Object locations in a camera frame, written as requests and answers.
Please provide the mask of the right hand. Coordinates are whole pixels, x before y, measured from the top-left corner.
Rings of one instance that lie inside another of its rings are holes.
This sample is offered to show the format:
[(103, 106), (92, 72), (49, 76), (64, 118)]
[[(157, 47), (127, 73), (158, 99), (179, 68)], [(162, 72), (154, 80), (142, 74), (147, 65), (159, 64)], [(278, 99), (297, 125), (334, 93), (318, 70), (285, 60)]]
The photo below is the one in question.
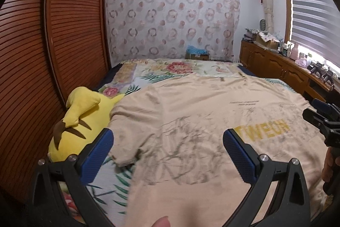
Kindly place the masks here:
[(339, 156), (336, 156), (333, 147), (328, 147), (324, 166), (322, 170), (322, 180), (331, 186), (339, 174)]

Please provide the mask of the left hand thumb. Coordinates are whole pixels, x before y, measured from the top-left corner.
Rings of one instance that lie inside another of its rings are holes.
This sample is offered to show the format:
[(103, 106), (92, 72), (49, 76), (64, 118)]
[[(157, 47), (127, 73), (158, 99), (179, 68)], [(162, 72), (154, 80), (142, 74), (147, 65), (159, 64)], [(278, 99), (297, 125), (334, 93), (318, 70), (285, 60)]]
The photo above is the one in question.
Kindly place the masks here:
[(169, 222), (168, 216), (164, 216), (159, 218), (152, 227), (170, 227), (171, 224)]

